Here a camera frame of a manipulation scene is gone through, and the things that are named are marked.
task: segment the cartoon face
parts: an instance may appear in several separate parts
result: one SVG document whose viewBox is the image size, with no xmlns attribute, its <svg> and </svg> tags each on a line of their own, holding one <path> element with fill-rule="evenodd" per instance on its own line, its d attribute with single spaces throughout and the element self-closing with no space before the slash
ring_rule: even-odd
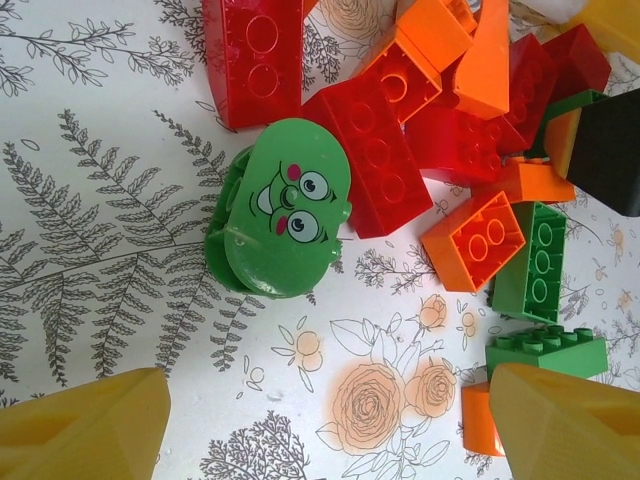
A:
<svg viewBox="0 0 640 480">
<path fill-rule="evenodd" d="M 232 163 L 209 235 L 224 232 L 230 268 L 255 293 L 306 293 L 339 254 L 350 183 L 344 150 L 329 132 L 307 120 L 276 122 Z"/>
</svg>

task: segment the botanical pattern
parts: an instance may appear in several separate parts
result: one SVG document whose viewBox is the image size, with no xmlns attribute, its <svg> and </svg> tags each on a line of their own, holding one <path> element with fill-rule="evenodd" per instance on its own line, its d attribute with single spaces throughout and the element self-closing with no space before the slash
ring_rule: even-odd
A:
<svg viewBox="0 0 640 480">
<path fill-rule="evenodd" d="M 459 389 L 486 380 L 492 337 L 529 324 L 487 306 L 491 284 L 445 292 L 419 241 L 469 192 L 431 182 L 434 209 L 387 238 L 341 229 L 300 298 L 228 291 L 203 236 L 260 129 L 218 115 L 199 1 L 129 3 L 0 0 L 0 407 L 155 365 L 173 404 L 157 479 L 511 479 L 463 448 Z M 351 75 L 393 6 L 318 2 L 306 95 Z M 511 16 L 512 39 L 558 33 L 520 2 Z M 640 87 L 609 58 L 608 94 Z M 607 339 L 596 381 L 640 391 L 638 220 L 580 191 L 555 208 L 560 322 Z"/>
</svg>

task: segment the pink cheek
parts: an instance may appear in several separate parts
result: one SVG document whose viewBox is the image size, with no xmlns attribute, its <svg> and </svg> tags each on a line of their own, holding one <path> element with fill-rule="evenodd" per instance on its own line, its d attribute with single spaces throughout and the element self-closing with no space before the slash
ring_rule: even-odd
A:
<svg viewBox="0 0 640 480">
<path fill-rule="evenodd" d="M 287 231 L 287 217 L 280 217 L 276 224 L 276 235 L 282 235 Z"/>
<path fill-rule="evenodd" d="M 295 163 L 287 168 L 287 177 L 289 177 L 289 180 L 292 182 L 297 181 L 300 178 L 300 175 L 302 175 L 302 171 Z"/>
</svg>

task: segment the yellow plastic piece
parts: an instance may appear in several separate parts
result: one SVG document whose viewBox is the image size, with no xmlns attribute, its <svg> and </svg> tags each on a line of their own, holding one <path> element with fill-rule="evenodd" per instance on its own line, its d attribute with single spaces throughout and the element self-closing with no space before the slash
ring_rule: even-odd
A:
<svg viewBox="0 0 640 480">
<path fill-rule="evenodd" d="M 619 52 L 640 63 L 640 2 L 638 0 L 590 0 L 563 30 L 584 23 L 600 48 Z"/>
<path fill-rule="evenodd" d="M 149 480 L 169 419 L 145 368 L 0 410 L 2 480 Z"/>
<path fill-rule="evenodd" d="M 640 479 L 640 394 L 501 364 L 489 406 L 515 480 Z"/>
<path fill-rule="evenodd" d="M 582 108 L 571 110 L 549 121 L 544 134 L 544 148 L 558 175 L 567 178 L 573 145 L 580 126 Z"/>
</svg>

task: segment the orange flower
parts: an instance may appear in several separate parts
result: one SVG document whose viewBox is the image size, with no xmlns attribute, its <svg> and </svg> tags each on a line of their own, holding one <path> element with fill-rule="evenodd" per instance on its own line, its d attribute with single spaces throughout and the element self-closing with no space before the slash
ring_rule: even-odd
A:
<svg viewBox="0 0 640 480">
<path fill-rule="evenodd" d="M 403 387 L 400 375 L 385 365 L 358 365 L 347 376 L 333 403 L 345 452 L 367 453 L 389 440 L 400 423 Z"/>
<path fill-rule="evenodd" d="M 407 402 L 426 417 L 441 417 L 451 406 L 456 396 L 456 377 L 444 362 L 429 361 L 419 376 L 407 384 Z"/>
<path fill-rule="evenodd" d="M 447 304 L 440 295 L 434 293 L 422 304 L 420 323 L 427 330 L 441 327 L 447 316 Z"/>
<path fill-rule="evenodd" d="M 380 30 L 379 0 L 320 0 L 320 11 L 338 36 L 368 40 Z"/>
</svg>

